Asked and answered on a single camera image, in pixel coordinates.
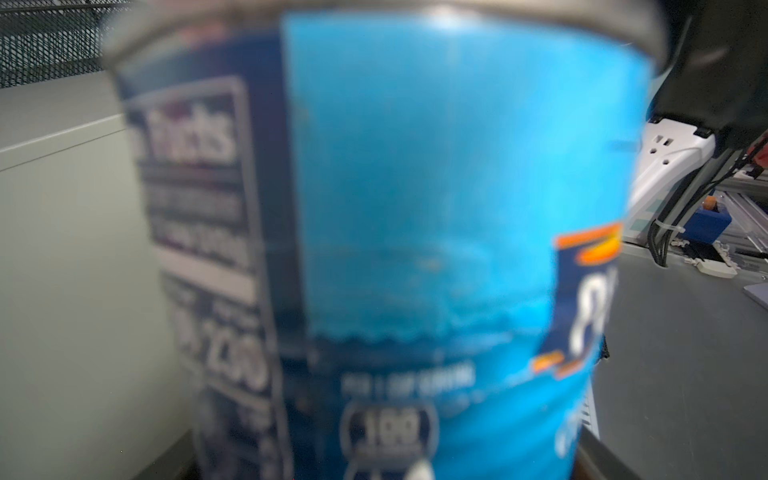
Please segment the white wall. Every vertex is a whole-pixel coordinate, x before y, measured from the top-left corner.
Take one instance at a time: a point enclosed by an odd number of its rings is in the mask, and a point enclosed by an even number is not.
[[[0,150],[3,480],[132,478],[188,429],[120,129]]]

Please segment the blue can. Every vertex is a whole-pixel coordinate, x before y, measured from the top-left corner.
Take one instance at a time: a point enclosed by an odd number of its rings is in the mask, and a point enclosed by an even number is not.
[[[204,476],[567,478],[657,13],[333,7],[158,7],[106,48]]]

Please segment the gray table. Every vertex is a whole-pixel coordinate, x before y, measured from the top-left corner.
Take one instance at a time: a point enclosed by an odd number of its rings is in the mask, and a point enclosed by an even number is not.
[[[764,280],[670,262],[620,258],[594,377],[601,440],[644,480],[768,478],[768,311],[741,290]]]

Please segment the black mesh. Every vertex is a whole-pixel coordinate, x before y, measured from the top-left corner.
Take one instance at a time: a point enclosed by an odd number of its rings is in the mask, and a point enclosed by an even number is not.
[[[101,70],[105,21],[129,0],[0,0],[0,88]]]

